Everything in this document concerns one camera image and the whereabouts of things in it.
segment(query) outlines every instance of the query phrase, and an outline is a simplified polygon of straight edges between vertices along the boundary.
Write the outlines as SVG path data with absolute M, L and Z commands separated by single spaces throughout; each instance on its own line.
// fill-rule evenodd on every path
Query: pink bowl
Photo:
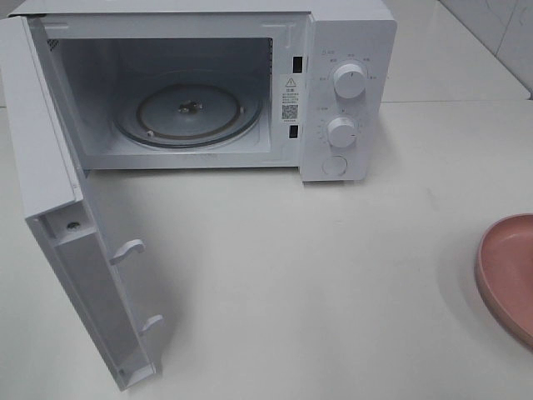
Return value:
M 496 318 L 533 348 L 533 214 L 504 218 L 485 232 L 476 281 Z

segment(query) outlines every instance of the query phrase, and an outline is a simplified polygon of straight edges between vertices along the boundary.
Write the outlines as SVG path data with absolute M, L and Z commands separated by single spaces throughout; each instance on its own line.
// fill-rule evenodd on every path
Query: tile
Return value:
M 439 2 L 386 0 L 398 21 L 385 102 L 527 99 L 529 92 Z
M 496 54 L 516 0 L 441 0 L 441 2 Z
M 0 19 L 6 17 L 12 10 L 18 7 L 22 0 L 2 0 L 0 2 Z M 6 99 L 3 94 L 3 82 L 0 76 L 0 108 L 6 106 Z
M 497 57 L 533 92 L 533 0 L 519 0 Z

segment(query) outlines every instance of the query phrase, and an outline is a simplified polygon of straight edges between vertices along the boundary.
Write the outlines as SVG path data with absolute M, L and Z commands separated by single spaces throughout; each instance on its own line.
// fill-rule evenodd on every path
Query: warning label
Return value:
M 280 76 L 281 120 L 284 123 L 298 123 L 302 89 L 301 75 Z

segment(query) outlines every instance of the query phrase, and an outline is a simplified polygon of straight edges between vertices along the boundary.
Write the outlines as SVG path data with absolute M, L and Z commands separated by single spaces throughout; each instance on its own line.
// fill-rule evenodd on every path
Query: open microwave door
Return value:
M 0 61 L 27 225 L 121 389 L 152 375 L 143 333 L 117 265 L 140 240 L 110 252 L 82 166 L 70 143 L 76 129 L 53 71 L 38 18 L 0 22 Z

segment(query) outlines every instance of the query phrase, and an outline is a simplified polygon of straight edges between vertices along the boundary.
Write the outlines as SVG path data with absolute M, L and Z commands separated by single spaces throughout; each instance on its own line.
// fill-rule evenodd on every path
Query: white knob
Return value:
M 337 117 L 327 124 L 327 136 L 335 148 L 347 148 L 356 141 L 357 134 L 358 128 L 350 118 Z
M 342 98 L 356 98 L 365 90 L 365 68 L 353 62 L 340 66 L 333 73 L 335 92 Z

